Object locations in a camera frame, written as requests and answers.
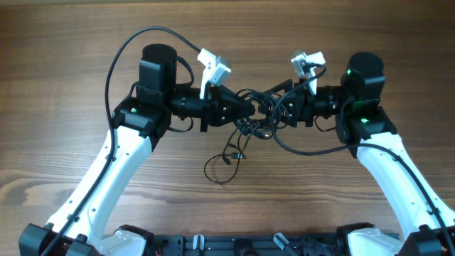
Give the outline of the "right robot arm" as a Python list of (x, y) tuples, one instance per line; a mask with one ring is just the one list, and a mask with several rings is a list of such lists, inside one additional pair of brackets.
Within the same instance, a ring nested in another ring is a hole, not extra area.
[(322, 53), (298, 51), (291, 57), (298, 81), (275, 87), (283, 95), (267, 110), (272, 131), (283, 122), (314, 125), (333, 117), (341, 148), (370, 172), (393, 209), (402, 239), (370, 223), (337, 230), (336, 250), (343, 255), (453, 255), (454, 211), (427, 183), (408, 155), (396, 126), (380, 106), (384, 65), (374, 53), (353, 54), (338, 86), (320, 87), (326, 71)]

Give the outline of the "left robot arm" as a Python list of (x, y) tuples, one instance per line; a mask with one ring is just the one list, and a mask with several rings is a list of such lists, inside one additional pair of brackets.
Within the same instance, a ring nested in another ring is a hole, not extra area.
[(196, 118), (202, 129), (249, 117), (255, 109), (223, 85), (225, 60), (206, 50), (203, 84), (176, 81), (183, 59), (171, 46), (151, 44), (142, 51), (139, 79), (114, 109), (97, 158), (69, 199), (44, 226), (27, 225), (18, 241), (22, 255), (151, 255), (153, 233), (123, 225), (105, 236), (109, 217), (136, 170), (170, 130), (172, 116)]

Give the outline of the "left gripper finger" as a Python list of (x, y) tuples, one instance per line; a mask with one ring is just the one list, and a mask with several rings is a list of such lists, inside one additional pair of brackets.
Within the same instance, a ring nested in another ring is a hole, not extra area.
[(252, 103), (240, 98), (227, 87), (220, 87), (220, 105), (228, 112), (255, 112)]
[(219, 125), (225, 125), (235, 120), (252, 116), (255, 113), (254, 108), (226, 109), (222, 110)]

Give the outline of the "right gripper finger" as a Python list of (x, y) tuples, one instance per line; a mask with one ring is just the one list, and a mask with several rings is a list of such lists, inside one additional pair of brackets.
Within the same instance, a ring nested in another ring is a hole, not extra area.
[(295, 97), (295, 93), (291, 92), (294, 88), (294, 81), (292, 79), (285, 80), (284, 82), (279, 83), (273, 88), (266, 90), (264, 94), (272, 98), (280, 98), (284, 95), (287, 95), (287, 98)]
[(258, 112), (265, 117), (288, 117), (288, 109), (283, 105), (277, 105), (277, 101), (262, 101), (258, 104)]

